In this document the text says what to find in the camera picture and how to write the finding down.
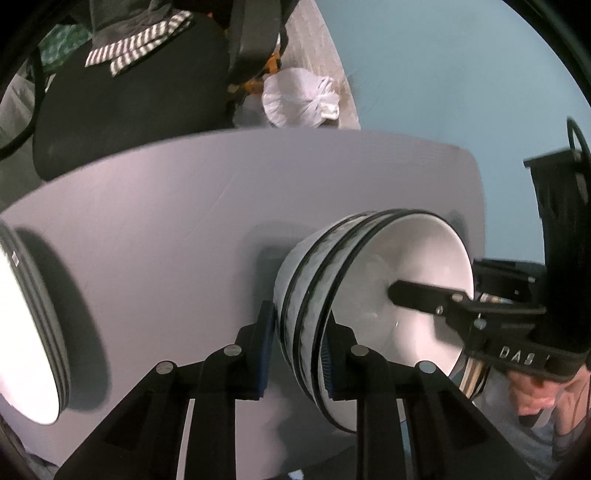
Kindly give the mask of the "person right hand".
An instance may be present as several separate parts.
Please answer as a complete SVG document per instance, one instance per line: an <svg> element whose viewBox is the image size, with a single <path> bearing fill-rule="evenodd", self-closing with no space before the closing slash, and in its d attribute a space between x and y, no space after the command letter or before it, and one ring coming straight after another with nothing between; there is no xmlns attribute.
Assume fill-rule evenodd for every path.
<svg viewBox="0 0 591 480"><path fill-rule="evenodd" d="M537 379L520 372L507 373L509 398L519 416L553 410L555 431L566 436L588 418L590 409L590 371L583 365L566 383Z"/></svg>

